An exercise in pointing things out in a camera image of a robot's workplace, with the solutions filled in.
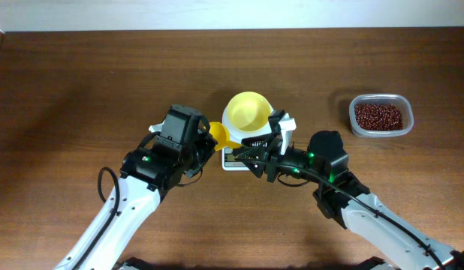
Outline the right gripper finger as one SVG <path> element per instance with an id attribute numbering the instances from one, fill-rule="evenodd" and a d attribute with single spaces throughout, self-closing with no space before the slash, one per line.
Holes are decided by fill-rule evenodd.
<path id="1" fill-rule="evenodd" d="M 259 147 L 243 146 L 232 151 L 236 161 L 265 161 L 268 154 L 268 145 Z"/>
<path id="2" fill-rule="evenodd" d="M 259 147 L 259 146 L 267 146 L 267 144 L 273 139 L 272 134 L 264 134 L 260 136 L 254 136 L 249 138 L 244 138 L 241 141 L 243 146 L 247 147 Z"/>

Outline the yellow measuring scoop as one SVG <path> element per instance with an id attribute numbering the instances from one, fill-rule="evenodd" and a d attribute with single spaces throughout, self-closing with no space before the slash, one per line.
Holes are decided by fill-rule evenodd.
<path id="1" fill-rule="evenodd" d="M 212 121 L 209 123 L 209 125 L 209 133 L 217 142 L 214 148 L 216 152 L 224 148 L 238 149 L 242 146 L 241 144 L 230 140 L 229 131 L 221 122 Z"/>

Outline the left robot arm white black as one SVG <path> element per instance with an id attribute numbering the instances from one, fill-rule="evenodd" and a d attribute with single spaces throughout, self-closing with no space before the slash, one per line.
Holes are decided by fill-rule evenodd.
<path id="1" fill-rule="evenodd" d="M 112 269 L 141 224 L 181 178 L 203 172 L 217 142 L 198 110 L 174 104 L 164 121 L 127 153 L 113 189 L 58 269 Z"/>

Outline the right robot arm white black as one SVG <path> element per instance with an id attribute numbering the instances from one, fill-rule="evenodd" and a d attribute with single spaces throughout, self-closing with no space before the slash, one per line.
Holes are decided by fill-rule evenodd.
<path id="1" fill-rule="evenodd" d="M 315 133 L 305 150 L 264 135 L 246 139 L 233 154 L 256 177 L 267 176 L 269 182 L 290 176 L 297 179 L 298 186 L 316 183 L 313 197 L 322 214 L 386 256 L 386 261 L 371 259 L 363 269 L 464 269 L 464 251 L 414 228 L 350 171 L 337 131 Z"/>

